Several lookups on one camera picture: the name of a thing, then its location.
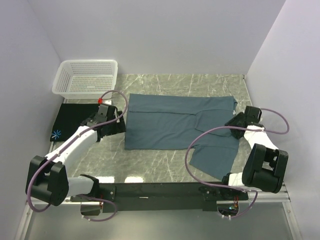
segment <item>black towel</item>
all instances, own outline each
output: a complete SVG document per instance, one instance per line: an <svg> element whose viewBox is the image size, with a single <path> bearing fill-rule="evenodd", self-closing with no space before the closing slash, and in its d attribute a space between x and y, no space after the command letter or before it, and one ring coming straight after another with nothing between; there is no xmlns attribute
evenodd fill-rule
<svg viewBox="0 0 320 240"><path fill-rule="evenodd" d="M70 138L80 124L96 113L99 104L62 103L52 127L50 142L62 142Z"/></svg>

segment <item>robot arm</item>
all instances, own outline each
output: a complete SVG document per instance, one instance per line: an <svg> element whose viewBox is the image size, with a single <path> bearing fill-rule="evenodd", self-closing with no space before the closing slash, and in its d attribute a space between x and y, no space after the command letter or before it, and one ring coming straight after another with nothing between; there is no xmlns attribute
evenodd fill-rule
<svg viewBox="0 0 320 240"><path fill-rule="evenodd" d="M29 166L29 172L26 183L26 192L29 182L35 172L43 165L47 159L58 154L58 157L41 172L32 185L31 196L42 200L54 206L60 205L66 197L79 194L88 194L95 197L99 191L99 180L95 177L84 175L78 177L68 177L70 166L95 142L99 142L104 136L110 136L126 131L124 118L119 122L99 126L88 130L82 134L76 141L60 154L63 149L76 135L90 128L91 126L104 123L116 118L122 112L116 111L117 108L112 105L102 103L98 112L82 122L82 126L64 142L59 148L50 152L45 157L35 156Z"/></svg>
<svg viewBox="0 0 320 240"><path fill-rule="evenodd" d="M244 137L248 141L251 153L243 172L229 173L224 182L233 187L258 188L264 192L278 193L285 176L288 153L278 149L263 131L264 126L259 124L261 114L260 108L247 106L244 113L239 113L225 124L261 131L231 129L235 138ZM264 162L269 163L271 169L264 168Z"/></svg>

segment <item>white backdrop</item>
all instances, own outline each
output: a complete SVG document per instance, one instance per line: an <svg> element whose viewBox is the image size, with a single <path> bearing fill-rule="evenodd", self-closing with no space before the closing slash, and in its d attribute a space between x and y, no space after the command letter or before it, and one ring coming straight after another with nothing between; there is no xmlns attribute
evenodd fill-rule
<svg viewBox="0 0 320 240"><path fill-rule="evenodd" d="M269 134L289 153L285 183L303 239L320 237L320 1L287 0L247 75L255 106L283 113L291 130ZM267 115L270 129L284 128Z"/></svg>
<svg viewBox="0 0 320 240"><path fill-rule="evenodd" d="M61 60L119 73L246 74L285 0L28 0Z"/></svg>
<svg viewBox="0 0 320 240"><path fill-rule="evenodd" d="M62 98L51 92L60 59L26 0L0 7L0 233L14 238L30 160L45 155Z"/></svg>

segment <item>floor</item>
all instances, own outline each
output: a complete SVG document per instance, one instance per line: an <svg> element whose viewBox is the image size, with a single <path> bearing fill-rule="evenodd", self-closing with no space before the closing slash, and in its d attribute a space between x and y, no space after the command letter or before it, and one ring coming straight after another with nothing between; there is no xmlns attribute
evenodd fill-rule
<svg viewBox="0 0 320 240"><path fill-rule="evenodd" d="M236 112L244 111L251 100L243 75L229 74L126 74L119 75L115 89L127 98L130 93L222 97L234 96ZM113 103L124 108L120 95L114 94ZM97 100L68 100L67 103L96 103ZM95 143L69 170L70 177L88 174L101 182L192 182L184 167L185 150L124 150L125 134L107 136ZM240 140L239 151L231 172L242 172L251 149L247 141ZM215 178L193 168L193 173L204 181Z"/></svg>

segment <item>white plastic basket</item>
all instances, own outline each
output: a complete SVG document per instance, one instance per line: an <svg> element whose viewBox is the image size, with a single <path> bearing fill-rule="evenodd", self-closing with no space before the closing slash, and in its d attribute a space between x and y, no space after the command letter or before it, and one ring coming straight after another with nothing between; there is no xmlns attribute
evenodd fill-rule
<svg viewBox="0 0 320 240"><path fill-rule="evenodd" d="M66 60L55 75L52 92L66 99L98 99L115 89L117 74L115 60Z"/></svg>

